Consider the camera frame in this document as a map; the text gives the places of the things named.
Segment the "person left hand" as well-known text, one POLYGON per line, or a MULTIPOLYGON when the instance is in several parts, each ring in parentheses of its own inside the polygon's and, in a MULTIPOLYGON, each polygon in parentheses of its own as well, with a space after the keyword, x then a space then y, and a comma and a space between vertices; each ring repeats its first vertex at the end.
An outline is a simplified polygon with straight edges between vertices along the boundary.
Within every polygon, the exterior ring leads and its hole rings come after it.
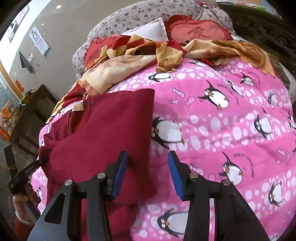
POLYGON ((33 226, 34 222, 25 210, 24 204, 28 201, 31 201, 35 207, 38 207, 39 203, 41 202, 41 199, 34 191, 30 183, 27 183, 25 185, 25 190, 25 194, 16 194, 13 196, 13 204, 15 207, 17 219, 25 225, 33 226))

